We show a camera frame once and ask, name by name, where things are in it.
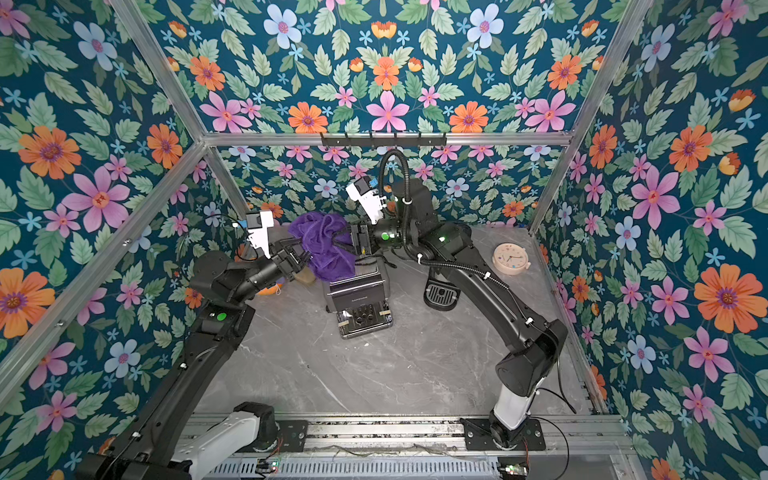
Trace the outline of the purple microfiber cloth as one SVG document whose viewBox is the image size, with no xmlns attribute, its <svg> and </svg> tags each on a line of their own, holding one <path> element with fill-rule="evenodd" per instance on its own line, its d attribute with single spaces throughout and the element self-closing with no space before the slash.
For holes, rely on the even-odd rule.
<svg viewBox="0 0 768 480">
<path fill-rule="evenodd" d="M 356 255 L 343 216 L 308 212 L 292 221 L 288 231 L 310 253 L 309 268 L 317 279 L 335 282 L 355 275 Z"/>
</svg>

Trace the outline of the silver espresso coffee machine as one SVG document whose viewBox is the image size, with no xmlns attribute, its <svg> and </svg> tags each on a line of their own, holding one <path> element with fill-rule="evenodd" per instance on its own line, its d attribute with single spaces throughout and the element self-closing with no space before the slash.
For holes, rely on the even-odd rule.
<svg viewBox="0 0 768 480">
<path fill-rule="evenodd" d="M 326 311 L 336 315 L 343 339 L 360 337 L 393 325 L 390 279 L 383 259 L 356 266 L 352 277 L 323 285 Z"/>
</svg>

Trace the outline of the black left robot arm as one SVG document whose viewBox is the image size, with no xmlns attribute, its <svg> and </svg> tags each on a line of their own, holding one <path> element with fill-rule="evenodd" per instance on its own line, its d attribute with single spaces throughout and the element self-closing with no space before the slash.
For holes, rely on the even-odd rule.
<svg viewBox="0 0 768 480">
<path fill-rule="evenodd" d="M 278 280 L 291 280 L 310 260 L 298 239 L 236 262 L 210 251 L 194 265 L 191 287 L 203 296 L 179 358 L 138 416 L 103 453 L 89 453 L 78 479 L 202 479 L 258 438 L 275 442 L 274 411 L 247 404 L 187 446 L 179 441 L 206 389 L 239 348 L 255 311 L 248 302 Z"/>
</svg>

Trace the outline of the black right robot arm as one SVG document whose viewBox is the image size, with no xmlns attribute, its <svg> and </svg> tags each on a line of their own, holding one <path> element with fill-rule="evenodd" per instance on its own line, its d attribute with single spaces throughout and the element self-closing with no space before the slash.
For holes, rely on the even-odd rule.
<svg viewBox="0 0 768 480">
<path fill-rule="evenodd" d="M 536 391 L 558 363 L 566 326 L 515 294 L 500 278 L 500 268 L 485 262 L 468 225 L 439 218 L 431 192 L 420 179 L 411 178 L 403 152 L 387 152 L 377 179 L 362 176 L 346 192 L 367 216 L 347 229 L 351 251 L 366 256 L 401 250 L 406 259 L 427 267 L 424 294 L 431 308 L 447 311 L 466 298 L 499 334 L 508 352 L 495 367 L 501 391 L 486 432 L 503 450 L 517 446 L 524 439 Z"/>
</svg>

